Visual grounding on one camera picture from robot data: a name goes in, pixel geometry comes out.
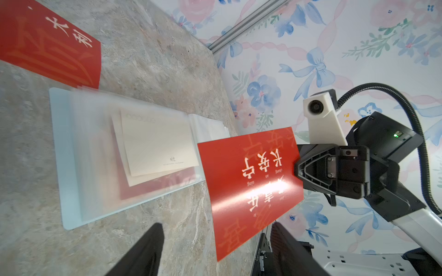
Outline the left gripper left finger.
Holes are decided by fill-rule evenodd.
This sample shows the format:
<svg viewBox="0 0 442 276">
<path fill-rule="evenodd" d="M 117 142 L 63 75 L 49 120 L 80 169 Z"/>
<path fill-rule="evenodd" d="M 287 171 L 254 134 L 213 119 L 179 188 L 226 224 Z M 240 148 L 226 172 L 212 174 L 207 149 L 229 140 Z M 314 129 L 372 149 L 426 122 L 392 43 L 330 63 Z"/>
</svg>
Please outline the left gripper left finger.
<svg viewBox="0 0 442 276">
<path fill-rule="evenodd" d="M 155 223 L 106 276 L 157 276 L 164 241 L 162 224 Z"/>
</svg>

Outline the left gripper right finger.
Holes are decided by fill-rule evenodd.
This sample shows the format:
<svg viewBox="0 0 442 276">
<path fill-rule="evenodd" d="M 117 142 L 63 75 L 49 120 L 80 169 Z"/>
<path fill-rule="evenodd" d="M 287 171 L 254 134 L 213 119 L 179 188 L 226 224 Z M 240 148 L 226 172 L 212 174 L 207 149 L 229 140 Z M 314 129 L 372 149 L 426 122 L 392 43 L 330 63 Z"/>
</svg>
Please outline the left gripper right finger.
<svg viewBox="0 0 442 276">
<path fill-rule="evenodd" d="M 272 225 L 270 242 L 276 276 L 329 276 L 282 224 Z"/>
</svg>

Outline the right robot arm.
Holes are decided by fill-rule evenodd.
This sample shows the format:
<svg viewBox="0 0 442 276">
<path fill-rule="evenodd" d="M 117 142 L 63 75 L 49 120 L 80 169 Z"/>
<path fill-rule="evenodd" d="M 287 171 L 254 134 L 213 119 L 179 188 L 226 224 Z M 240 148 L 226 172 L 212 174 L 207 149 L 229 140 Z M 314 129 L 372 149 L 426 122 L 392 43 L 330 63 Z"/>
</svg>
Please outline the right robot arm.
<svg viewBox="0 0 442 276">
<path fill-rule="evenodd" d="M 338 113 L 353 96 L 377 90 L 395 99 L 410 126 L 379 112 L 356 122 L 345 134 Z M 430 190 L 430 166 L 424 133 L 411 103 L 395 88 L 366 83 L 337 97 L 333 89 L 303 102 L 309 144 L 299 145 L 295 175 L 306 190 L 325 195 L 335 207 L 339 197 L 365 199 L 387 222 L 403 230 L 419 245 L 404 254 L 422 276 L 442 273 L 442 211 Z M 419 156 L 422 197 L 399 181 L 400 162 L 410 153 Z"/>
</svg>

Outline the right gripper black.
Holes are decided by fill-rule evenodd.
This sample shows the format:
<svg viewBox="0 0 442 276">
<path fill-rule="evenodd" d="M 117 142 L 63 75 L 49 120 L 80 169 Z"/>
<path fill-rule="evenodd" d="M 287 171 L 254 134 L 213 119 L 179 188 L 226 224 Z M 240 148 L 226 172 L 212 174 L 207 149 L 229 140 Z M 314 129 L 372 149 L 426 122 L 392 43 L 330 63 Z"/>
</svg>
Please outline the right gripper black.
<svg viewBox="0 0 442 276">
<path fill-rule="evenodd" d="M 295 175 L 306 190 L 365 199 L 392 222 L 426 205 L 399 181 L 399 163 L 423 143 L 421 135 L 379 112 L 359 120 L 348 146 L 299 144 Z"/>
</svg>

